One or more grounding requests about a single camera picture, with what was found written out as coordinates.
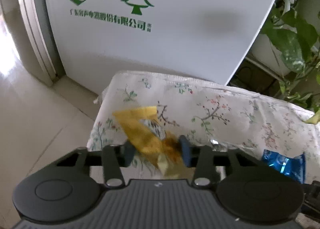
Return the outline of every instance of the white refrigerator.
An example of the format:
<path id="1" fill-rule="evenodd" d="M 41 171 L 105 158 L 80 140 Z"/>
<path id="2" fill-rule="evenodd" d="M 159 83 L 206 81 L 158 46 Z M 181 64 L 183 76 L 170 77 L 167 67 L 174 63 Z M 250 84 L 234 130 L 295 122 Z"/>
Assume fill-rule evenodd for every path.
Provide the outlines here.
<path id="1" fill-rule="evenodd" d="M 274 0 L 46 0 L 66 74 L 100 93 L 121 70 L 227 84 Z"/>

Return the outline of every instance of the floral fabric cover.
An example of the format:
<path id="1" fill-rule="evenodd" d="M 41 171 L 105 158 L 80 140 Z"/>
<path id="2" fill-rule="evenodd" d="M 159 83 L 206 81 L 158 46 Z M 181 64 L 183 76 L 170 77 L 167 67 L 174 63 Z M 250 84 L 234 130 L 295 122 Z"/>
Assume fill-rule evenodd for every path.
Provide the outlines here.
<path id="1" fill-rule="evenodd" d="M 149 72 L 117 73 L 103 92 L 103 102 L 88 141 L 91 151 L 126 141 L 114 111 L 158 108 L 159 122 L 196 145 L 235 145 L 260 159 L 264 149 L 288 157 L 306 154 L 306 183 L 320 180 L 320 126 L 303 123 L 313 113 L 291 103 L 213 82 Z M 124 178 L 160 178 L 143 158 L 122 169 Z"/>

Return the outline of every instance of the yellow snack bag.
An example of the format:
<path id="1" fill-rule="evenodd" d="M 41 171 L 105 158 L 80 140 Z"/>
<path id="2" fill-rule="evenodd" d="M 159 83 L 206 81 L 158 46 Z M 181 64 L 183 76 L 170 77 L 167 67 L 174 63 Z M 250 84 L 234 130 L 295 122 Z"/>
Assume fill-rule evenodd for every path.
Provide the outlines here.
<path id="1" fill-rule="evenodd" d="M 131 144 L 164 176 L 179 178 L 180 173 L 186 173 L 181 146 L 174 134 L 159 125 L 156 106 L 116 111 L 113 115 Z"/>

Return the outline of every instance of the screw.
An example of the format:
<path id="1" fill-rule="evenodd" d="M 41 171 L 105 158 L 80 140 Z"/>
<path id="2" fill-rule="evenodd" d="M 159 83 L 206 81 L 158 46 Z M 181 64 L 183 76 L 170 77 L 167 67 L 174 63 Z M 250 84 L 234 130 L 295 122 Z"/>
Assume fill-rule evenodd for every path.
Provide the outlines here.
<path id="1" fill-rule="evenodd" d="M 122 185 L 122 180 L 119 178 L 111 178 L 111 179 L 108 179 L 106 184 L 109 187 L 119 187 Z"/>
<path id="2" fill-rule="evenodd" d="M 206 177 L 198 177 L 197 179 L 195 179 L 195 184 L 197 186 L 207 186 L 210 184 L 210 182 L 211 181 Z"/>
<path id="3" fill-rule="evenodd" d="M 163 184 L 161 182 L 155 183 L 156 187 L 161 187 Z"/>

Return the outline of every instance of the blue wrapper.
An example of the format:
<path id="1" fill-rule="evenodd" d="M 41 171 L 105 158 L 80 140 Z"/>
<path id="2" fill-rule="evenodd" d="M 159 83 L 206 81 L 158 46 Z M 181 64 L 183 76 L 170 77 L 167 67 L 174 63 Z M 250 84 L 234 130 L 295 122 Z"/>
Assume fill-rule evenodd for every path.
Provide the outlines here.
<path id="1" fill-rule="evenodd" d="M 306 177 L 306 159 L 304 153 L 294 158 L 288 158 L 278 152 L 264 150 L 261 160 L 285 176 L 301 184 L 304 183 Z"/>

